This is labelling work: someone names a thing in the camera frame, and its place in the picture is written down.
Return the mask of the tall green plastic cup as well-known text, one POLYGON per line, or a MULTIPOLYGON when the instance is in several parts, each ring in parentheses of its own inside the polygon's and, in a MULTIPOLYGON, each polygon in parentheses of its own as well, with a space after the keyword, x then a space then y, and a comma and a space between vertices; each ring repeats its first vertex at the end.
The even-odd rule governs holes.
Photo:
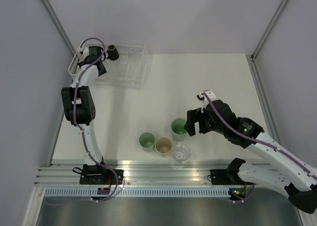
POLYGON ((172 138, 175 142, 182 142, 186 138, 185 124, 186 120, 183 118, 177 118, 171 123, 172 138))

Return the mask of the short green plastic cup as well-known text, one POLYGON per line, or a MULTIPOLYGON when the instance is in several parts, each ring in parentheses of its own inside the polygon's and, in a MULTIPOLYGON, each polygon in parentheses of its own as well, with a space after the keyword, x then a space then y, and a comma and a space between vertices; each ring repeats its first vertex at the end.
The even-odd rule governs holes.
POLYGON ((146 152, 150 152, 154 149, 156 143, 155 136, 150 132, 142 133, 139 137, 139 144, 146 152))

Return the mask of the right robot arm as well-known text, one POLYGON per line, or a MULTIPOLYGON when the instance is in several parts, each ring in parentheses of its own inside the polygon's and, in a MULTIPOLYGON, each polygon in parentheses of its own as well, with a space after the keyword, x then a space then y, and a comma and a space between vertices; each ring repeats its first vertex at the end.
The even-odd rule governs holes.
POLYGON ((190 136, 217 132, 230 143, 267 160, 279 172, 260 169, 244 159, 235 158, 224 170, 231 184, 255 183, 276 191, 299 210, 312 214, 317 209, 317 170, 300 161, 275 142, 253 120, 237 117, 229 105, 215 100, 204 108, 187 111, 185 130, 190 136))

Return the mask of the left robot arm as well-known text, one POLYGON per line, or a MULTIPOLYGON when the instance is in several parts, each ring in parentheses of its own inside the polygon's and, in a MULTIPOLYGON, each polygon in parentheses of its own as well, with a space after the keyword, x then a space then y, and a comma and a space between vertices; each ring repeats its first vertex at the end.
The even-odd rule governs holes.
POLYGON ((106 73, 102 63, 105 51, 100 46, 80 47, 77 56, 79 70, 73 83, 61 90, 64 115, 71 125, 78 128, 85 152, 84 164, 88 167, 102 167, 104 158, 94 131, 96 107, 90 86, 97 77, 106 73))

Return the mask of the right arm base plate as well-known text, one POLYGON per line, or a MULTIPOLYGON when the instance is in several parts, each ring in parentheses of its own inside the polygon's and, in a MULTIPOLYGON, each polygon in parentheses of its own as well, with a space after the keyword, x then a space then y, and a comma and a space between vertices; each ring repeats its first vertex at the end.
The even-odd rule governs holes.
POLYGON ((212 185, 245 185, 236 172, 227 172, 225 169, 211 169, 210 180, 212 185))

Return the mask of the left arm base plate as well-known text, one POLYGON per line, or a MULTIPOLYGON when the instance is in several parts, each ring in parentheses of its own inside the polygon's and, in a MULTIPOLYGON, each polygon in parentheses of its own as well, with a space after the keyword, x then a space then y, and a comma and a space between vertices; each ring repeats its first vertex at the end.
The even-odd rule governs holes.
POLYGON ((84 164, 82 168, 74 167, 72 171, 80 175, 79 184, 81 185, 120 185, 124 179, 124 170, 114 169, 118 176, 118 182, 116 182, 114 173, 99 165, 84 164))

